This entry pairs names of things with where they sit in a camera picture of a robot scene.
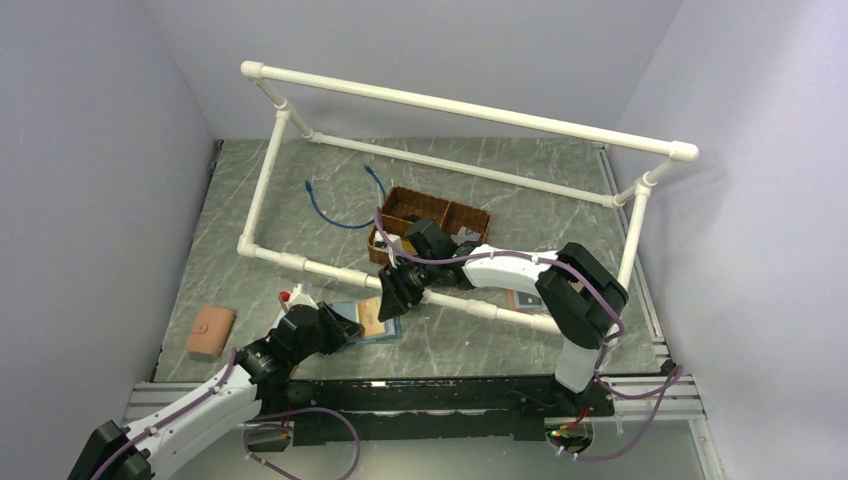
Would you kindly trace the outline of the blue card holder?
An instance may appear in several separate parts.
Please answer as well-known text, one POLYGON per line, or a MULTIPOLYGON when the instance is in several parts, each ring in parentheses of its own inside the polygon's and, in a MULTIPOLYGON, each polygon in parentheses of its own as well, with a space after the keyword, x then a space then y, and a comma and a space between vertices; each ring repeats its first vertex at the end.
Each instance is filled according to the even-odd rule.
POLYGON ((335 312, 362 326, 362 332, 353 339, 354 343, 375 343, 400 339, 402 337, 400 318, 380 321, 378 319, 380 306, 381 300, 379 297, 330 304, 330 308, 335 312))

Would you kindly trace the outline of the gold credit card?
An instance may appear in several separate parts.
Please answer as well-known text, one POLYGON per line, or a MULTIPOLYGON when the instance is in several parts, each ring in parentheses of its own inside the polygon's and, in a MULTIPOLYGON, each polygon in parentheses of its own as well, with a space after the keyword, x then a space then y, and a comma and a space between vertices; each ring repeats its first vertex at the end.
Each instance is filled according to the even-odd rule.
POLYGON ((357 322, 363 327, 361 338, 363 340, 381 340, 393 338, 396 334, 395 325, 392 321, 381 321, 379 311, 381 299, 371 297, 360 300, 355 304, 357 322))

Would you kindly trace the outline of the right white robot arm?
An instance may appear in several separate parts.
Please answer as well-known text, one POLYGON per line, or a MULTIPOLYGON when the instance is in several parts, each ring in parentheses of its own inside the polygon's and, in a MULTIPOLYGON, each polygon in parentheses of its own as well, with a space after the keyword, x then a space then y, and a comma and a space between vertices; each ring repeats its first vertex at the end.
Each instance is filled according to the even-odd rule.
POLYGON ((563 335, 551 401, 574 415, 590 399, 589 385, 628 302, 626 288, 583 245, 558 251, 520 252, 480 241, 456 242, 434 221, 422 218, 404 236, 375 228, 389 252, 381 283, 379 319, 406 314, 432 286, 499 288, 539 298, 563 335))

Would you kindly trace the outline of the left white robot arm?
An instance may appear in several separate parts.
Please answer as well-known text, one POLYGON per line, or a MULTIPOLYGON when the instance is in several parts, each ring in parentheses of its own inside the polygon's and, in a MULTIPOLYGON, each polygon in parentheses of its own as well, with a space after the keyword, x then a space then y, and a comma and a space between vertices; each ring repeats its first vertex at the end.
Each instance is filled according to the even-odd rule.
POLYGON ((168 479, 237 425, 279 417, 296 366, 330 355, 363 327, 324 302, 291 307, 264 337, 231 354, 213 377, 126 426, 107 421, 86 441, 72 479, 168 479))

